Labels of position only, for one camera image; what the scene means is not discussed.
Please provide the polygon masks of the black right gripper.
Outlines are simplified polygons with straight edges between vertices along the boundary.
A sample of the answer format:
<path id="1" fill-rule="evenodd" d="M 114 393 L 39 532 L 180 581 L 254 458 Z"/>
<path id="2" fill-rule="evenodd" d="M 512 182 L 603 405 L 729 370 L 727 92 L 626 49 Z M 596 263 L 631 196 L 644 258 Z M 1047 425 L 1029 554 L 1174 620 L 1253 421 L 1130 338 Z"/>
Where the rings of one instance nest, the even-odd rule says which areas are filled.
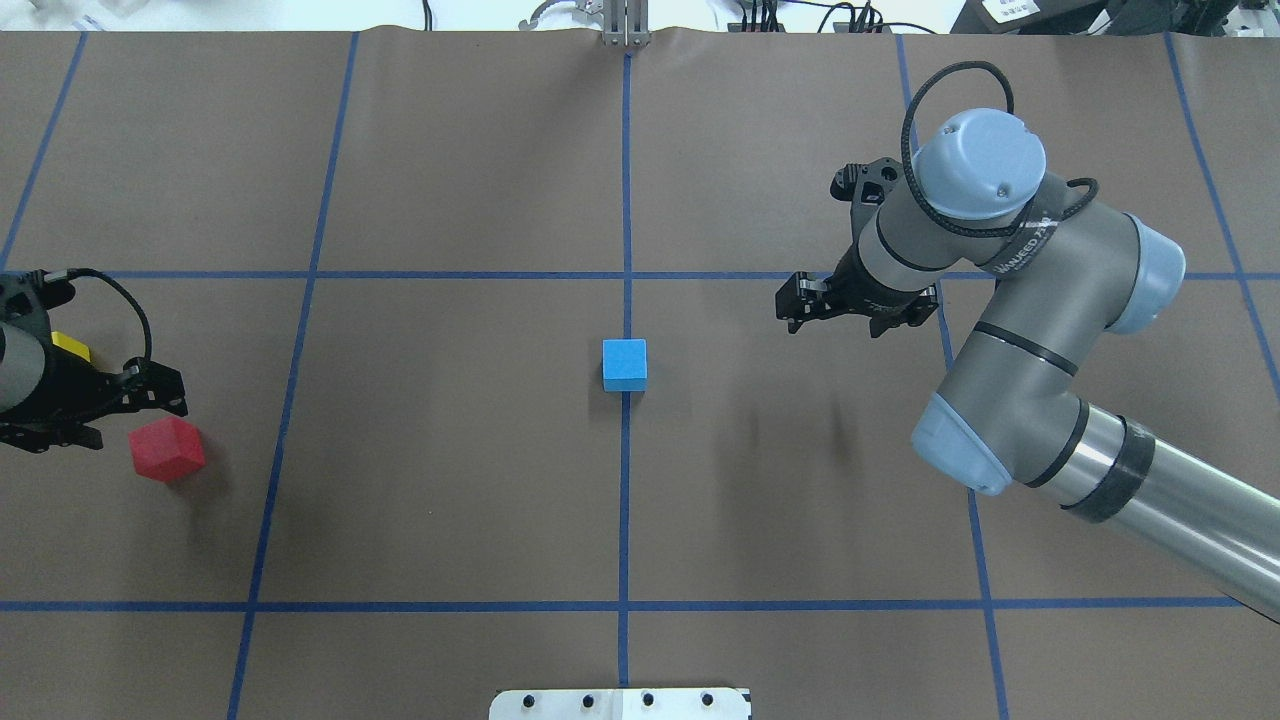
<path id="1" fill-rule="evenodd" d="M 778 319 L 867 316 L 873 340 L 901 325 L 918 328 L 940 309 L 941 269 L 904 263 L 878 240 L 856 241 L 823 281 L 795 272 L 777 290 Z"/>

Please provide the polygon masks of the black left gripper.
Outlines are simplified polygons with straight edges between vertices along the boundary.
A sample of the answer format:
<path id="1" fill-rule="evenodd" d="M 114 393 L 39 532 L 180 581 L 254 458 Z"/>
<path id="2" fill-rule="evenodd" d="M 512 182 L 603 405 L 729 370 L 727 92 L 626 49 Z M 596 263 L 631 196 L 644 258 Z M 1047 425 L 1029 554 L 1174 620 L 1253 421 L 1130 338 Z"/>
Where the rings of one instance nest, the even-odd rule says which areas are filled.
<path id="1" fill-rule="evenodd" d="M 111 374 L 37 340 L 3 341 L 4 445 L 28 454 L 101 450 L 101 433 L 91 421 L 143 410 L 188 416 L 182 373 L 161 363 L 127 363 Z"/>

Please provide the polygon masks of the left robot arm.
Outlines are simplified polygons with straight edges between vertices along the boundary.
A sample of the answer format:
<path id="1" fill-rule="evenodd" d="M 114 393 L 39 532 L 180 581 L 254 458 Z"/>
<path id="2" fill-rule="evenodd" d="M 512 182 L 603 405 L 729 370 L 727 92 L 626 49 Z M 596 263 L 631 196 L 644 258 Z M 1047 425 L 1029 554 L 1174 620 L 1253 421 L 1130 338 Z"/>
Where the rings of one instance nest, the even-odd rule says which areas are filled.
<path id="1" fill-rule="evenodd" d="M 55 447 L 101 450 L 92 421 L 163 410 L 187 416 L 178 370 L 133 357 L 122 372 L 100 372 L 83 357 L 13 324 L 3 324 L 1 442 L 28 454 Z"/>

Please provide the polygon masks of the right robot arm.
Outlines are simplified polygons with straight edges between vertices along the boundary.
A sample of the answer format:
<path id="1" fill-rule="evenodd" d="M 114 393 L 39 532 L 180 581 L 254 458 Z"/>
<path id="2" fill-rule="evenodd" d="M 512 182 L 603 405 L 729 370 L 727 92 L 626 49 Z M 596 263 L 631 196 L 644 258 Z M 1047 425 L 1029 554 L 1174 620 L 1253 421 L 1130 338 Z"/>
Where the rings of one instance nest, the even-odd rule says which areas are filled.
<path id="1" fill-rule="evenodd" d="M 873 336 L 918 327 L 937 282 L 968 260 L 995 292 L 913 434 L 932 466 L 979 495 L 1037 488 L 1201 570 L 1277 618 L 1277 501 L 1071 391 L 1097 340 L 1148 327 L 1185 275 L 1181 249 L 1132 214 L 1087 201 L 1048 172 L 1009 111 L 948 118 L 904 161 L 845 167 L 852 242 L 835 272 L 797 272 L 774 311 L 808 322 L 867 316 Z"/>

